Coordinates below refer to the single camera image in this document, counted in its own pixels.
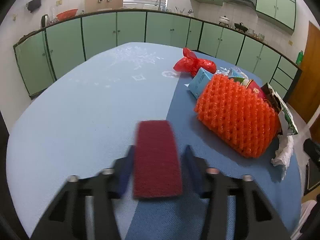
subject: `white cloth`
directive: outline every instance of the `white cloth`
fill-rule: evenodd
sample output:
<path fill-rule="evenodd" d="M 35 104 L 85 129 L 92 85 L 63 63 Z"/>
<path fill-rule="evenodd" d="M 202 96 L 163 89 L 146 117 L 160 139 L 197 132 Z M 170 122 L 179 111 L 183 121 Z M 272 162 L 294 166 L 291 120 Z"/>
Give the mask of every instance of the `white cloth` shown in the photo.
<path fill-rule="evenodd" d="M 302 228 L 304 222 L 307 220 L 310 215 L 311 210 L 316 205 L 315 200 L 309 200 L 301 205 L 301 215 L 299 219 L 299 223 L 295 231 L 291 235 L 291 240 L 297 240 L 302 234 L 300 233 L 300 229 Z"/>
<path fill-rule="evenodd" d="M 279 149 L 276 150 L 276 157 L 271 159 L 273 166 L 283 165 L 281 180 L 284 179 L 290 164 L 291 155 L 293 153 L 293 137 L 278 135 Z"/>

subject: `bottle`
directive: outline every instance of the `bottle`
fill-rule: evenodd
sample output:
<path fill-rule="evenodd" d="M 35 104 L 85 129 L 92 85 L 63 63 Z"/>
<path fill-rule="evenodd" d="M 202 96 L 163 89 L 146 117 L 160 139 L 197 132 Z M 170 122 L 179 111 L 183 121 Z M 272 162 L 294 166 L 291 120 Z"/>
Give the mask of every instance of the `bottle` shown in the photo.
<path fill-rule="evenodd" d="M 303 51 L 300 51 L 297 57 L 296 64 L 299 66 L 301 64 L 301 61 L 303 59 Z"/>

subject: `red sponge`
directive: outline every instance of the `red sponge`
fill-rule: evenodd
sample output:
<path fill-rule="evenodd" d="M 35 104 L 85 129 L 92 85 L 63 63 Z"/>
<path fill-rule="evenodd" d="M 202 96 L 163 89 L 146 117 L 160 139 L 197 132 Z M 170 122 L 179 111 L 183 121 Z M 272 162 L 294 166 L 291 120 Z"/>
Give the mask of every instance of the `red sponge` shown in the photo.
<path fill-rule="evenodd" d="M 169 123 L 165 120 L 140 122 L 134 151 L 134 197 L 181 194 L 180 164 Z"/>

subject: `blue tablecloth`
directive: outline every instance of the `blue tablecloth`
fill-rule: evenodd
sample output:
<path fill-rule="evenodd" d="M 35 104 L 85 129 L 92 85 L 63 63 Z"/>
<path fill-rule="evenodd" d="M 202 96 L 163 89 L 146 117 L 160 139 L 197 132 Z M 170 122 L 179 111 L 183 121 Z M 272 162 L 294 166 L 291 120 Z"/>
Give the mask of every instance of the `blue tablecloth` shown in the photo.
<path fill-rule="evenodd" d="M 213 57 L 218 67 L 232 64 Z M 128 43 L 79 65 L 40 95 L 10 133 L 7 180 L 12 200 L 31 236 L 39 218 L 67 176 L 94 176 L 125 155 L 141 120 L 167 119 L 178 151 L 187 144 L 196 155 L 224 174 L 251 174 L 292 232 L 300 217 L 300 176 L 295 155 L 287 176 L 270 163 L 278 147 L 274 139 L 263 156 L 246 159 L 196 119 L 196 99 L 185 84 L 188 74 L 172 67 L 182 49 L 149 43 Z M 259 85 L 261 80 L 245 73 Z M 183 195 L 173 200 L 136 201 L 132 183 L 123 199 L 114 201 L 122 239 L 198 239 L 207 201 L 192 192 L 184 166 Z M 228 235 L 232 239 L 234 204 L 228 201 Z"/>

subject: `drawer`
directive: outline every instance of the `drawer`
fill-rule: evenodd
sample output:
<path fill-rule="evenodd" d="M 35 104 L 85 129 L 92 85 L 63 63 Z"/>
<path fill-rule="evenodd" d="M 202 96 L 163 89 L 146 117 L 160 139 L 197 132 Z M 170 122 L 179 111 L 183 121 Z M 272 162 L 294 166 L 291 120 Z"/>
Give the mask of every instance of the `drawer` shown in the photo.
<path fill-rule="evenodd" d="M 270 85 L 273 87 L 274 90 L 277 91 L 279 96 L 281 96 L 281 98 L 283 99 L 285 94 L 287 93 L 287 90 L 273 79 L 271 79 Z"/>
<path fill-rule="evenodd" d="M 293 79 L 289 77 L 286 73 L 284 73 L 281 69 L 277 68 L 273 79 L 277 81 L 279 84 L 283 85 L 286 89 L 289 89 Z"/>
<path fill-rule="evenodd" d="M 284 72 L 286 72 L 290 77 L 292 77 L 292 79 L 294 79 L 294 76 L 297 72 L 297 68 L 284 57 L 281 57 L 278 67 L 281 68 Z"/>

